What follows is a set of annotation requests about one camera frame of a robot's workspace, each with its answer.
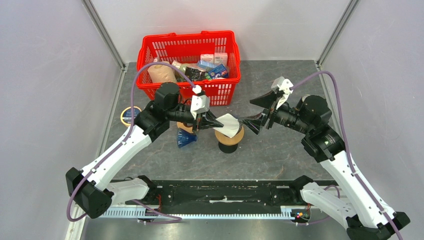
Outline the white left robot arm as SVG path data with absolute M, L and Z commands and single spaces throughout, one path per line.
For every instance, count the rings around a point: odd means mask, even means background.
M 82 169 L 70 168 L 65 174 L 69 205 L 76 203 L 91 219 L 100 217 L 120 202 L 141 200 L 152 204 L 157 191 L 145 177 L 127 183 L 111 184 L 112 178 L 137 153 L 152 144 L 170 127 L 170 122 L 203 130 L 224 126 L 210 111 L 210 99 L 199 85 L 193 89 L 190 104 L 182 102 L 180 88 L 172 82 L 160 85 L 146 107 L 134 116 L 124 134 L 102 155 Z

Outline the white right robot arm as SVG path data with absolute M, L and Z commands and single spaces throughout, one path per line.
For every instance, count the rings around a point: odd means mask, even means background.
M 283 92 L 270 91 L 252 99 L 250 103 L 261 107 L 262 112 L 240 121 L 255 134 L 274 124 L 303 134 L 304 150 L 333 177 L 348 202 L 305 175 L 290 184 L 289 200 L 296 205 L 306 202 L 318 207 L 342 225 L 352 240 L 387 240 L 398 235 L 410 218 L 390 207 L 363 176 L 343 138 L 329 126 L 332 111 L 327 101 L 321 96 L 305 95 L 290 107 L 286 97 Z

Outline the white paper coffee filter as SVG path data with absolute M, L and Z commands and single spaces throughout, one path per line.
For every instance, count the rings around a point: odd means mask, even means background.
M 222 127 L 214 127 L 213 129 L 218 131 L 219 133 L 233 138 L 240 129 L 240 123 L 237 118 L 235 118 L 230 113 L 226 113 L 216 119 L 218 122 L 223 124 Z

